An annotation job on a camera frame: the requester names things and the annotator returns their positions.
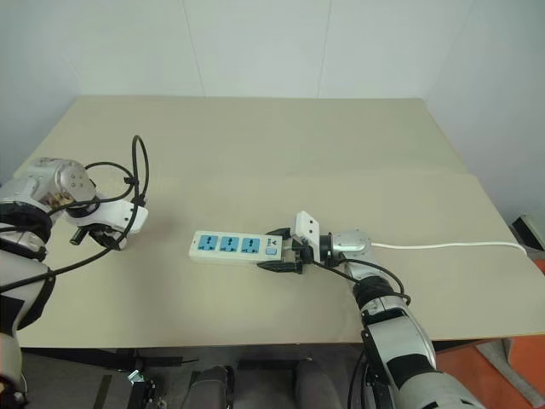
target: gray floor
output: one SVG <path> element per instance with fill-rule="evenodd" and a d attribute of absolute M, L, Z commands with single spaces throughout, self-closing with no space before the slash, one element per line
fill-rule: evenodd
<path fill-rule="evenodd" d="M 141 356 L 182 355 L 185 360 L 199 359 L 180 367 L 145 370 L 145 375 L 158 382 L 158 394 L 163 396 L 169 409 L 180 408 L 194 371 L 214 365 L 235 368 L 235 408 L 289 409 L 295 408 L 290 371 L 237 371 L 237 363 L 240 360 L 301 360 L 311 357 L 330 376 L 344 405 L 359 348 L 350 345 L 282 345 L 140 349 L 139 352 Z M 23 359 L 28 399 L 31 402 L 29 409 L 94 408 L 97 391 L 105 375 L 111 375 L 112 380 L 103 409 L 127 406 L 130 383 L 126 373 L 32 354 L 25 354 Z"/>

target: white power cable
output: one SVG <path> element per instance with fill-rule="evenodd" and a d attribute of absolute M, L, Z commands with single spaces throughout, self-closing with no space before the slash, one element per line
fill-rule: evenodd
<path fill-rule="evenodd" d="M 28 394 L 28 383 L 26 383 L 25 375 L 23 375 L 23 372 L 20 373 L 20 377 L 23 378 L 23 382 L 25 383 L 25 395 Z"/>
<path fill-rule="evenodd" d="M 474 243 L 440 243 L 437 245 L 386 245 L 384 243 L 371 243 L 375 247 L 382 247 L 384 249 L 395 249 L 395 250 L 427 250 L 427 249 L 440 249 L 443 247 L 470 247 L 470 246 L 480 246 L 480 245 L 505 245 L 508 247 L 514 247 L 526 253 L 526 249 L 518 244 L 512 243 L 510 241 L 476 241 Z"/>

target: orange floor mat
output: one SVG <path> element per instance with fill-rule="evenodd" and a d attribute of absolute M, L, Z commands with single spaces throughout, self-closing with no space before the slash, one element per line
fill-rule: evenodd
<path fill-rule="evenodd" d="M 534 263 L 539 267 L 540 270 L 545 274 L 545 260 L 534 260 Z"/>
<path fill-rule="evenodd" d="M 545 395 L 545 335 L 514 338 L 509 363 L 537 392 Z"/>
<path fill-rule="evenodd" d="M 438 369 L 456 377 L 490 409 L 532 409 L 528 401 L 475 348 L 437 355 Z"/>

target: white wall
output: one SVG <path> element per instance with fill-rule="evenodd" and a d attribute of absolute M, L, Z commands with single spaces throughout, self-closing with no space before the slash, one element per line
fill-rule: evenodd
<path fill-rule="evenodd" d="M 75 95 L 424 96 L 471 0 L 0 0 L 0 181 Z"/>
<path fill-rule="evenodd" d="M 545 2 L 475 2 L 427 105 L 508 222 L 545 209 Z"/>
<path fill-rule="evenodd" d="M 543 199 L 541 4 L 0 0 L 0 181 L 81 94 L 421 97 L 509 218 Z"/>

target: power strip switch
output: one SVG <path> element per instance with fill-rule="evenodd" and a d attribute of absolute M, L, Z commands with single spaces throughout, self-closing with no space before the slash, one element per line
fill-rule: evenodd
<path fill-rule="evenodd" d="M 189 257 L 214 264 L 256 264 L 282 259 L 282 236 L 197 231 Z"/>

